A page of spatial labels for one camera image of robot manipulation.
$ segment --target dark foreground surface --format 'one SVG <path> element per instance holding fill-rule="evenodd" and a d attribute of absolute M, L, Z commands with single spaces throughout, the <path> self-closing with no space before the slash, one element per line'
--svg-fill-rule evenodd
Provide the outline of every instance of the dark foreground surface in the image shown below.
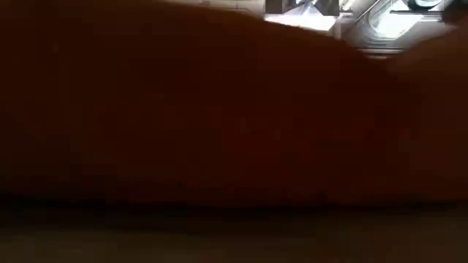
<path fill-rule="evenodd" d="M 0 200 L 0 262 L 468 262 L 466 205 L 220 210 Z"/>

